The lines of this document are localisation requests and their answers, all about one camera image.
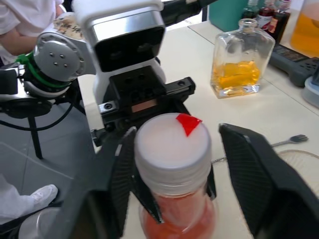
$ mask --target red bottle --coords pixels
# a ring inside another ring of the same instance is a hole
[[[268,34],[271,35],[276,43],[280,43],[283,37],[287,22],[290,17],[291,0],[281,0],[278,10],[274,13],[273,18],[268,27]]]
[[[265,0],[265,6],[263,6],[257,15],[258,27],[267,30],[270,21],[275,13],[275,0]]]

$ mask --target bottle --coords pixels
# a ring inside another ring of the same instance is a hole
[[[319,57],[319,0],[305,0],[290,44],[309,57]]]
[[[257,7],[258,0],[248,0],[248,5],[244,8],[241,19],[243,18],[252,18],[257,17],[259,8]]]
[[[217,35],[211,86],[218,98],[259,91],[275,40],[256,26],[256,20],[242,19],[238,30]]]
[[[291,0],[280,0],[277,11],[274,13],[268,26],[268,34],[271,35],[276,43],[280,43],[290,17]]]
[[[206,193],[211,157],[209,132],[194,117],[170,113],[142,125],[135,139],[136,166],[164,220],[157,224],[141,209],[147,239],[212,237],[216,206]]]
[[[275,13],[275,0],[265,0],[265,5],[259,10],[256,20],[258,27],[267,30],[272,16]]]

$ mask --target glass bottle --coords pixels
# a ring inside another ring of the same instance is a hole
[[[248,4],[243,10],[241,19],[243,18],[255,19],[259,11],[259,8],[257,5],[258,5],[258,0],[248,0]]]
[[[157,224],[141,207],[147,239],[211,239],[216,228],[216,205],[206,193],[212,156],[209,132],[198,121],[187,134],[180,116],[193,118],[178,113],[157,116],[135,139],[136,166],[164,221]]]
[[[310,57],[319,57],[319,0],[305,0],[291,46]]]
[[[265,0],[265,5],[259,10],[256,17],[258,27],[267,30],[270,24],[271,18],[276,10],[275,0]]]
[[[238,30],[217,35],[211,86],[218,98],[259,91],[275,40],[256,26],[256,20],[242,19]]]
[[[268,30],[266,30],[267,33],[275,39],[276,43],[280,43],[286,29],[290,17],[290,5],[291,0],[279,1],[278,9],[270,21]]]

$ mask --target cable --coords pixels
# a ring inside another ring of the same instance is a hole
[[[70,111],[72,110],[74,104],[75,104],[75,99],[77,97],[77,94],[75,94],[74,100],[72,101],[70,107],[67,109],[67,111],[64,113],[64,115],[62,115],[56,122],[49,124],[48,126],[45,127],[40,127],[40,128],[26,128],[26,127],[21,127],[18,125],[14,125],[5,121],[0,120],[0,124],[10,127],[10,128],[15,128],[15,129],[19,129],[19,130],[23,130],[23,131],[42,131],[42,130],[47,130],[49,128],[52,128],[54,126],[56,126],[58,123],[60,123],[62,120],[64,120],[65,117],[67,117],[67,115],[70,113]]]

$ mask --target orange liquid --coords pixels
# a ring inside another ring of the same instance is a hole
[[[209,197],[200,193],[182,198],[158,197],[163,224],[157,224],[143,210],[142,227],[147,239],[211,239],[216,226],[216,211]]]
[[[226,63],[213,68],[212,84],[220,89],[254,85],[259,80],[260,71],[253,61]]]
[[[305,6],[300,13],[291,46],[310,57],[319,57],[319,3]]]

